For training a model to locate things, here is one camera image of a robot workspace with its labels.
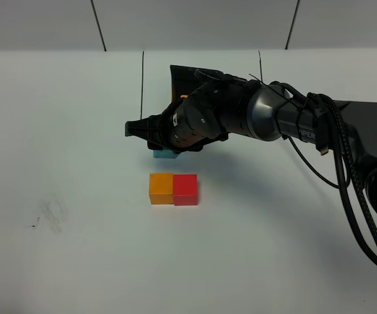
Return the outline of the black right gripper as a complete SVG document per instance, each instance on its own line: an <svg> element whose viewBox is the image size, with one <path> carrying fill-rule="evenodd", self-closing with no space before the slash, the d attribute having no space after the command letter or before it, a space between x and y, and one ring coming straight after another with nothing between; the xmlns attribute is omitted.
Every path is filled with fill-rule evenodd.
<svg viewBox="0 0 377 314"><path fill-rule="evenodd" d="M227 113L221 101L181 99L160 115L127 121L125 136L147 141L151 150L198 152L205 145L227 140L228 127L223 125Z"/></svg>

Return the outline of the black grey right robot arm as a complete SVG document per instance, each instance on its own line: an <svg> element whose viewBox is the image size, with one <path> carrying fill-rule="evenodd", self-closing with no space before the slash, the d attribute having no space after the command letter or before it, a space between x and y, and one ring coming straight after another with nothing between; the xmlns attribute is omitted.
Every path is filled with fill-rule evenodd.
<svg viewBox="0 0 377 314"><path fill-rule="evenodd" d="M151 150L200 151L230 133L262 141L294 137L320 152L333 148L321 97L281 82L263 84L221 71L171 67L172 101L158 115L128 121L125 135ZM377 103L335 101L345 125L357 176L377 213Z"/></svg>

